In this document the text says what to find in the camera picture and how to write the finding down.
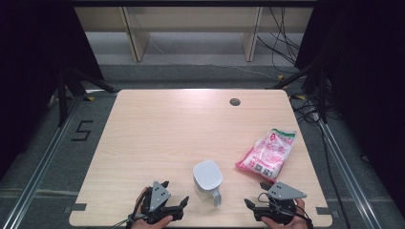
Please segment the white plastic mug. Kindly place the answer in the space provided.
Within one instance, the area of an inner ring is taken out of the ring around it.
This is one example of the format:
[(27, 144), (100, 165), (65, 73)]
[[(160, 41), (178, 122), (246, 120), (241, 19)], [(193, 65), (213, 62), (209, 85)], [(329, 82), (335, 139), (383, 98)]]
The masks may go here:
[(215, 161), (205, 160), (196, 164), (193, 168), (193, 179), (201, 197), (210, 195), (215, 207), (222, 204), (220, 186), (223, 183), (223, 175)]

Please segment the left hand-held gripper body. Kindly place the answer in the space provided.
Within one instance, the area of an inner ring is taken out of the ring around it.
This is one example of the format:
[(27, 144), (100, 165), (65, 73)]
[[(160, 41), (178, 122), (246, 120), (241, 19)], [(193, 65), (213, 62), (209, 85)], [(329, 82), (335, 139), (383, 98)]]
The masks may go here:
[(155, 181), (145, 192), (145, 197), (141, 204), (141, 212), (144, 214), (143, 219), (149, 224), (154, 224), (167, 216), (172, 216), (173, 221), (181, 220), (183, 209), (175, 211), (173, 206), (166, 205), (170, 199), (171, 193)]

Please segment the beige wooden shelf unit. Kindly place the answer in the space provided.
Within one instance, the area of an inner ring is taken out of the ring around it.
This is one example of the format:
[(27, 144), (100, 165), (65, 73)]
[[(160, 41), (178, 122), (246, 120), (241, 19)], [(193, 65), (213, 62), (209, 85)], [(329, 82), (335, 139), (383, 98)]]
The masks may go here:
[(152, 32), (237, 32), (245, 60), (253, 60), (260, 32), (303, 33), (311, 8), (298, 7), (77, 7), (84, 31), (124, 32), (139, 62)]

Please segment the person's right hand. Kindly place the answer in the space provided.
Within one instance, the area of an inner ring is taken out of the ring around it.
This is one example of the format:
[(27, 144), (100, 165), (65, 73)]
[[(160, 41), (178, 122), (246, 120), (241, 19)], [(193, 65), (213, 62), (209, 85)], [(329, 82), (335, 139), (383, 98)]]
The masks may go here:
[[(305, 202), (301, 198), (296, 198), (296, 213), (303, 216), (305, 214)], [(279, 224), (273, 219), (261, 217), (261, 221), (268, 227), (268, 229), (309, 229), (307, 222), (297, 216), (294, 216), (289, 224)]]

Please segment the person's left hand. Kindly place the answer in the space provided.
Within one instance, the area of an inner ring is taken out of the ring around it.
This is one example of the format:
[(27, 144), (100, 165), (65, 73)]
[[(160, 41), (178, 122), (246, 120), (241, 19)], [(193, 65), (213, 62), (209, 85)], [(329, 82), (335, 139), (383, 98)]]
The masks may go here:
[[(147, 191), (147, 187), (144, 187), (143, 190), (140, 192), (137, 200), (136, 200), (136, 205), (135, 205), (135, 212), (139, 213), (140, 212), (140, 205), (141, 202), (144, 198), (144, 193)], [(167, 226), (171, 221), (173, 220), (172, 216), (167, 216), (164, 219), (161, 219), (160, 221), (154, 223), (154, 224), (149, 224), (143, 219), (137, 219), (135, 220), (129, 229), (163, 229), (165, 226)]]

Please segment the grey metal floor rail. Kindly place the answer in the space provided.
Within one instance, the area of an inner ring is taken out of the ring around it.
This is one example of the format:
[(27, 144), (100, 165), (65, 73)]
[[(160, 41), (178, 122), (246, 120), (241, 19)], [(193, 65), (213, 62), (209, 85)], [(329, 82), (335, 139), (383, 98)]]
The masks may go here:
[(32, 176), (29, 179), (28, 184), (21, 191), (20, 195), (14, 206), (12, 207), (9, 215), (6, 217), (5, 223), (0, 226), (0, 229), (18, 229), (22, 219), (26, 215), (33, 197), (40, 186), (44, 176), (48, 172), (48, 169), (53, 161), (53, 158), (59, 149), (59, 146), (62, 142), (64, 135), (69, 128), (71, 121), (75, 115), (79, 104), (81, 103), (82, 98), (80, 96), (75, 96), (72, 100), (72, 103), (69, 107), (68, 114), (66, 119), (57, 127), (53, 138), (48, 145), (44, 155), (41, 157), (38, 162)]
[(342, 176), (366, 227), (368, 229), (382, 229), (375, 210), (368, 201), (365, 192), (360, 187), (359, 182), (350, 168), (348, 161), (345, 159), (334, 135), (330, 130), (329, 125), (324, 121), (320, 121), (320, 127), (325, 135), (325, 140), (330, 148), (330, 153), (336, 163), (336, 167)]

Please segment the black curtain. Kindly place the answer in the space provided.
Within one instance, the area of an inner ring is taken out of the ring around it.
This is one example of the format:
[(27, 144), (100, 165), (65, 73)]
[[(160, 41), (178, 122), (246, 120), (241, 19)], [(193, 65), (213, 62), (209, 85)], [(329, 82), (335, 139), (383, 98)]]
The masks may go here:
[(70, 69), (103, 78), (71, 0), (0, 0), (0, 179)]
[(317, 0), (296, 67), (322, 50), (338, 110), (405, 216), (405, 0)]

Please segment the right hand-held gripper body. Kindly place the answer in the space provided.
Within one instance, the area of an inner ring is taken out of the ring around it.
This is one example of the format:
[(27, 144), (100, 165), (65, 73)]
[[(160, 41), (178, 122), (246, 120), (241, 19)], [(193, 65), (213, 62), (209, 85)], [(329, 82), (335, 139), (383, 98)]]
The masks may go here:
[(256, 207), (254, 218), (260, 221), (261, 217), (267, 217), (279, 224), (289, 224), (296, 215), (294, 200), (305, 198), (307, 194), (277, 181), (271, 185), (268, 191), (265, 191), (265, 196), (268, 198), (267, 206)]

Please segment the black metal stand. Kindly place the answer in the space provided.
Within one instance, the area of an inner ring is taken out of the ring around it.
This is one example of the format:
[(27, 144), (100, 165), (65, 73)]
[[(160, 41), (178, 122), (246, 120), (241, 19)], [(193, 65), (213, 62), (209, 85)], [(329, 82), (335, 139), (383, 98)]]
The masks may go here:
[(320, 116), (320, 119), (323, 122), (328, 122), (327, 121), (327, 115), (326, 115), (326, 72), (324, 71), (324, 68), (322, 67), (321, 63), (318, 63), (317, 61), (312, 61), (309, 65), (307, 65), (305, 68), (300, 70), (297, 73), (294, 73), (292, 76), (287, 78), (286, 80), (283, 80), (279, 83), (277, 83), (275, 86), (269, 87), (270, 90), (280, 90), (284, 88), (285, 86), (291, 84), (292, 82), (298, 80), (302, 76), (306, 76), (307, 79), (305, 80), (303, 84), (303, 90), (305, 94), (311, 94), (314, 91), (318, 92), (318, 104), (316, 107), (316, 110)]
[(59, 101), (59, 123), (62, 126), (68, 118), (68, 103), (66, 89), (69, 89), (73, 96), (83, 96), (85, 89), (82, 81), (90, 82), (108, 93), (118, 93), (118, 89), (109, 86), (100, 79), (91, 77), (90, 75), (75, 69), (62, 68), (57, 77), (57, 93)]

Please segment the pink and white plastic bag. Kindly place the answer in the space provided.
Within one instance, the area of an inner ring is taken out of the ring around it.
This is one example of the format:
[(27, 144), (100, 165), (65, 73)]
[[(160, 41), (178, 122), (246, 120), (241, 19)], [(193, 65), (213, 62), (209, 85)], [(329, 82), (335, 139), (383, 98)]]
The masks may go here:
[(236, 163), (236, 167), (268, 181), (275, 181), (288, 159), (295, 138), (295, 131), (271, 129)]

